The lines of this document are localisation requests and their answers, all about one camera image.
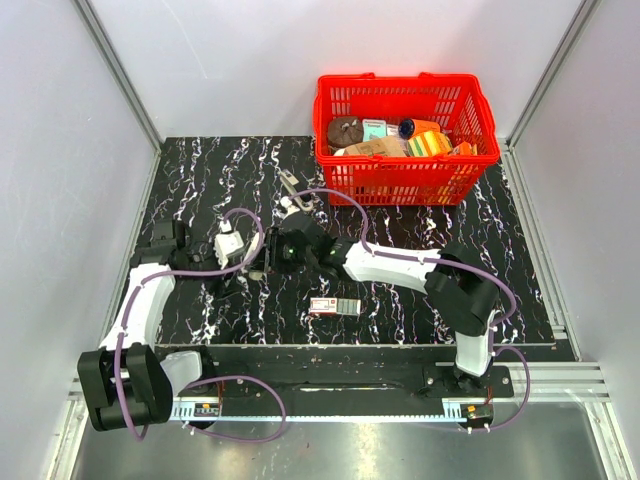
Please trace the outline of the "staple remover tool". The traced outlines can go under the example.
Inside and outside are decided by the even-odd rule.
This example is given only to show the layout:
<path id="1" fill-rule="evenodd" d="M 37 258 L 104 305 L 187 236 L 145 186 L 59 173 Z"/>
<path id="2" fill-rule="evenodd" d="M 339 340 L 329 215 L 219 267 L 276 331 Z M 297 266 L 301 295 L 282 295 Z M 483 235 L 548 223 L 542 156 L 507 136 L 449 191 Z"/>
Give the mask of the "staple remover tool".
<path id="1" fill-rule="evenodd" d="M 306 213 L 314 209 L 312 196 L 310 193 L 306 193 L 307 187 L 293 173 L 282 169 L 279 173 L 279 179 L 292 204 Z"/>

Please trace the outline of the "red white staple box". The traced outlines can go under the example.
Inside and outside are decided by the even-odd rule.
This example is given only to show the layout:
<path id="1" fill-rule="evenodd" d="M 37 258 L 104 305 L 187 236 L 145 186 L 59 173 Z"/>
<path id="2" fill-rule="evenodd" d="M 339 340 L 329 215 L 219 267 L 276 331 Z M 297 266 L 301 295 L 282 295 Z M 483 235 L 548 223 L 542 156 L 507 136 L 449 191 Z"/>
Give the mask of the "red white staple box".
<path id="1" fill-rule="evenodd" d="M 314 297 L 310 299 L 309 312 L 317 315 L 359 316 L 361 301 L 336 297 Z"/>

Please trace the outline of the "beige stapler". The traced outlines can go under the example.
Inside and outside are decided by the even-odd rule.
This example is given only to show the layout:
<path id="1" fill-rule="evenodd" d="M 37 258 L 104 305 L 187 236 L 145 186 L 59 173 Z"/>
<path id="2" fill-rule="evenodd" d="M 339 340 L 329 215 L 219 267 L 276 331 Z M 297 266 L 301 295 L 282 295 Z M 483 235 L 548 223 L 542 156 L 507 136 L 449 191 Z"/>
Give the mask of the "beige stapler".
<path id="1" fill-rule="evenodd" d="M 264 264 L 264 233 L 256 233 L 246 249 L 240 272 L 250 280 L 260 281 L 266 276 Z"/>

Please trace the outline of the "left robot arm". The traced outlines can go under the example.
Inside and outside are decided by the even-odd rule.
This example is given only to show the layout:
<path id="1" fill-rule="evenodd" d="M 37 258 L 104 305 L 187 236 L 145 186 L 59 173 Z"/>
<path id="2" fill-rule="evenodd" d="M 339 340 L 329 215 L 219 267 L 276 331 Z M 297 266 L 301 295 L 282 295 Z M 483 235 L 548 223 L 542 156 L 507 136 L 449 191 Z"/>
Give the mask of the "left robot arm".
<path id="1" fill-rule="evenodd" d="M 202 349 L 179 351 L 159 359 L 156 334 L 166 302 L 180 279 L 205 281 L 214 293 L 229 284 L 220 270 L 240 263 L 244 242 L 227 221 L 220 224 L 212 251 L 195 252 L 185 223 L 162 220 L 149 241 L 130 260 L 128 288 L 114 325 L 98 349 L 84 352 L 77 372 L 93 428 L 110 431 L 145 429 L 169 420 L 173 399 L 186 388 L 195 395 L 211 392 L 217 373 Z"/>

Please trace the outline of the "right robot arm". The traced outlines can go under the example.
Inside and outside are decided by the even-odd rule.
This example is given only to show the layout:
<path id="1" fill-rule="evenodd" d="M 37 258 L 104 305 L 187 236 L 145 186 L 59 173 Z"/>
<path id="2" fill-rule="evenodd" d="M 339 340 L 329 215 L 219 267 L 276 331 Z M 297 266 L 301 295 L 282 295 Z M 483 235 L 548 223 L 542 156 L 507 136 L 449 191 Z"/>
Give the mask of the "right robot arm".
<path id="1" fill-rule="evenodd" d="M 424 294 L 455 337 L 454 366 L 443 386 L 476 396 L 491 382 L 490 325 L 499 287 L 484 271 L 465 264 L 462 252 L 456 245 L 406 250 L 334 237 L 310 216 L 294 213 L 267 230 L 258 270 L 315 270 L 339 281 L 385 283 Z"/>

